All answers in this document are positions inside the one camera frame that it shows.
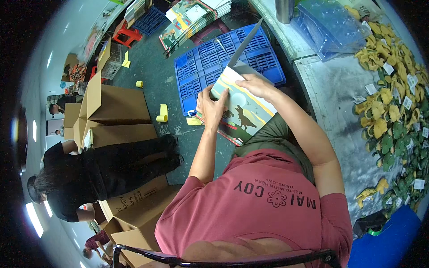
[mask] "packing tape roll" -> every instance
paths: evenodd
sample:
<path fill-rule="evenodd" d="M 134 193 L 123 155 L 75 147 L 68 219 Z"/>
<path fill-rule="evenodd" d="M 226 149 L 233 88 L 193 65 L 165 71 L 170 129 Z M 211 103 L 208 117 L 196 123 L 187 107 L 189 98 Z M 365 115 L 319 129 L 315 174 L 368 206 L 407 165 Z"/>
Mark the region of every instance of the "packing tape roll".
<path fill-rule="evenodd" d="M 378 230 L 378 231 L 373 231 L 371 228 L 368 229 L 368 233 L 370 235 L 373 235 L 373 236 L 377 236 L 377 235 L 381 234 L 382 231 L 383 231 L 382 226 L 380 227 L 380 230 Z"/>
<path fill-rule="evenodd" d="M 168 108 L 167 104 L 161 104 L 160 115 L 157 116 L 157 122 L 167 122 L 168 120 Z"/>

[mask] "red plastic stool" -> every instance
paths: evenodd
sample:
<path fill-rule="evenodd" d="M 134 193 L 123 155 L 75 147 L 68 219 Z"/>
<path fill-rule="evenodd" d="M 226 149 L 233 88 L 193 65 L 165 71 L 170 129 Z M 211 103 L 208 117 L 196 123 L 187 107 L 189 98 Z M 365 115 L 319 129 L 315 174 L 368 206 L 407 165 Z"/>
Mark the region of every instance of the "red plastic stool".
<path fill-rule="evenodd" d="M 94 75 L 97 73 L 97 66 L 92 67 L 91 76 L 89 77 L 89 80 L 94 77 Z M 107 78 L 101 78 L 101 83 L 108 80 Z"/>
<path fill-rule="evenodd" d="M 125 42 L 119 39 L 119 36 L 121 34 L 128 36 L 128 39 Z M 121 23 L 116 27 L 113 33 L 113 40 L 115 40 L 120 44 L 126 45 L 128 48 L 131 48 L 130 47 L 131 42 L 134 40 L 137 40 L 137 41 L 142 40 L 142 35 L 137 29 L 135 30 L 127 29 L 127 21 L 123 19 Z"/>

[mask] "plastic basket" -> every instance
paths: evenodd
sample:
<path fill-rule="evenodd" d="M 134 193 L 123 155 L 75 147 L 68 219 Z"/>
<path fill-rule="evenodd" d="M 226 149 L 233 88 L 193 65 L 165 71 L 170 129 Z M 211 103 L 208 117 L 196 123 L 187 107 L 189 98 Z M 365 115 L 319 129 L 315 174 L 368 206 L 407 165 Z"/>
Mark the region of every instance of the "plastic basket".
<path fill-rule="evenodd" d="M 241 42 L 255 25 L 248 25 L 218 36 L 223 47 L 214 39 L 184 53 L 174 60 L 179 98 L 184 116 L 196 107 L 197 95 L 214 84 L 229 63 Z M 286 83 L 283 70 L 262 27 L 239 58 L 276 86 Z"/>
<path fill-rule="evenodd" d="M 148 10 L 146 14 L 136 20 L 133 23 L 132 27 L 149 36 L 153 34 L 166 21 L 167 17 L 165 16 L 165 14 L 153 6 Z"/>
<path fill-rule="evenodd" d="M 112 80 L 123 62 L 122 45 L 116 43 L 110 44 L 110 58 L 101 71 L 101 77 Z"/>

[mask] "green pants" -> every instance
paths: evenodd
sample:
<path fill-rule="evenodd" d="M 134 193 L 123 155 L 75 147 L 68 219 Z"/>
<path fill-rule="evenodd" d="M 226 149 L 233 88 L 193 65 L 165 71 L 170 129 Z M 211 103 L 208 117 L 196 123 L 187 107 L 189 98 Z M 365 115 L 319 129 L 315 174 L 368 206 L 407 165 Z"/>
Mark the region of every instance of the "green pants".
<path fill-rule="evenodd" d="M 235 148 L 235 155 L 245 157 L 248 153 L 258 149 L 276 149 L 291 156 L 300 166 L 304 176 L 314 184 L 313 166 L 300 147 L 288 141 L 289 127 L 276 113 L 265 126 L 263 126 L 243 146 Z"/>

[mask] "human hand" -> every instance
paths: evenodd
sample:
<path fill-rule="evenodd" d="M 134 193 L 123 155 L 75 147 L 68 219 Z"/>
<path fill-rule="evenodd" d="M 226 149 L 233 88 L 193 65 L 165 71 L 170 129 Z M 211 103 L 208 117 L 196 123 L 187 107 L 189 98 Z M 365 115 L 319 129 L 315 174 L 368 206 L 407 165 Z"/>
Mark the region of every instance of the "human hand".
<path fill-rule="evenodd" d="M 272 103 L 275 93 L 280 92 L 277 88 L 262 80 L 255 74 L 243 74 L 246 80 L 237 80 L 236 84 L 247 88 L 253 95 Z"/>
<path fill-rule="evenodd" d="M 225 88 L 219 100 L 213 101 L 210 99 L 210 90 L 212 87 L 213 85 L 209 85 L 203 91 L 198 93 L 196 110 L 202 114 L 206 129 L 217 130 L 222 119 L 222 114 L 224 113 L 225 101 L 230 90 Z"/>

